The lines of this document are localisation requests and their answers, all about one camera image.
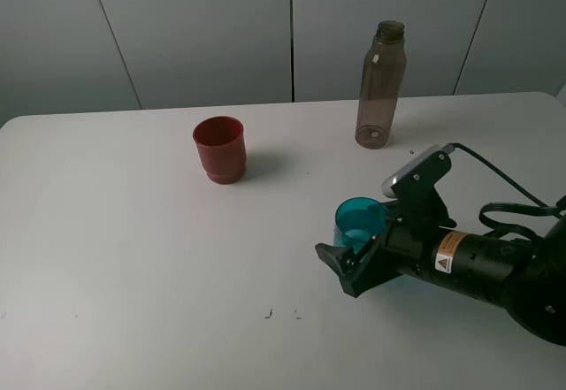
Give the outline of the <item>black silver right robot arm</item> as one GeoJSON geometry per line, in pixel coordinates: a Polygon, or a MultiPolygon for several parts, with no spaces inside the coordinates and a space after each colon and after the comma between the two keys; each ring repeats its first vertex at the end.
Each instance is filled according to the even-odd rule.
{"type": "Polygon", "coordinates": [[[456,230],[445,206],[387,205],[386,229],[360,249],[318,243],[319,259],[357,297],[401,275],[505,309],[528,332],[565,343],[565,202],[489,203],[484,235],[456,230]]]}

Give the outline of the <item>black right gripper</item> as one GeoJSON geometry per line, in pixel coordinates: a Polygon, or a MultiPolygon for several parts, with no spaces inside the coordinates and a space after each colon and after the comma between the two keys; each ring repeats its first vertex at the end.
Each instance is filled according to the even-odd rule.
{"type": "Polygon", "coordinates": [[[424,203],[409,210],[399,201],[385,206],[387,228],[382,245],[372,235],[357,252],[353,247],[315,246],[318,258],[338,277],[342,291],[352,297],[396,279],[398,273],[439,282],[452,271],[452,256],[438,253],[443,238],[455,228],[444,203],[424,203]]]}

